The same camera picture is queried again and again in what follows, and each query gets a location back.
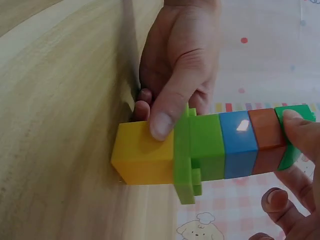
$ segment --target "building block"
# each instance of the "building block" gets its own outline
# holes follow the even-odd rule
[[[219,116],[225,151],[224,178],[251,175],[258,145],[248,112],[234,111]]]
[[[278,169],[287,149],[286,138],[273,108],[248,111],[258,145],[252,174],[264,174]]]
[[[181,204],[194,204],[190,158],[189,107],[174,127],[173,184]]]
[[[192,168],[201,169],[201,180],[225,177],[225,148],[218,114],[190,116]]]
[[[195,117],[197,116],[197,110],[195,108],[189,109],[189,117]]]
[[[193,192],[195,196],[201,196],[202,195],[202,186],[201,185],[193,185]]]
[[[192,169],[192,188],[193,194],[195,196],[200,196],[202,194],[202,186],[201,186],[201,171],[200,168]]]
[[[283,120],[283,112],[284,110],[291,109],[299,113],[305,120],[315,122],[316,121],[316,116],[313,112],[311,112],[310,108],[308,105],[294,105],[294,106],[280,106],[280,107],[275,107],[274,111],[279,119],[281,128],[283,132],[285,132],[284,128],[284,120]],[[292,143],[289,141],[287,137],[285,137],[286,142],[287,142],[287,148],[284,153],[284,156],[282,158],[282,161],[278,167],[278,170],[285,170],[289,167],[291,167],[294,162],[299,158],[301,152],[299,149],[294,147]]]
[[[191,170],[192,185],[201,185],[201,173],[200,168]]]
[[[146,121],[119,124],[111,164],[128,185],[173,184],[174,132],[155,140]]]

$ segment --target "hand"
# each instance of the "hand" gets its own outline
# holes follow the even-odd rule
[[[143,89],[133,120],[150,116],[150,132],[157,140],[166,138],[188,102],[198,115],[210,112],[220,11],[220,0],[165,0],[149,31],[139,68]]]
[[[315,164],[313,183],[295,165],[277,171],[275,175],[310,212],[304,217],[288,200],[286,191],[272,188],[262,197],[263,210],[280,226],[286,240],[320,239],[320,123],[303,120],[292,110],[283,115],[284,128],[289,140]],[[249,240],[272,240],[264,233],[257,233]]]

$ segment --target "wooden table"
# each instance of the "wooden table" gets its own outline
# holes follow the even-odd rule
[[[126,186],[117,126],[160,0],[0,0],[0,239],[163,240],[172,186]]]

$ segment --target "yellow block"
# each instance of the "yellow block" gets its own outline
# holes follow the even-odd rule
[[[111,164],[128,185],[173,184],[174,131],[155,140],[147,121],[119,124]]]

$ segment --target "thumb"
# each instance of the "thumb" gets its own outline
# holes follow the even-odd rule
[[[316,163],[320,157],[320,123],[304,120],[296,111],[287,109],[283,124],[290,142]]]
[[[203,79],[201,70],[179,66],[174,69],[151,109],[150,132],[155,139],[163,141],[167,137]]]

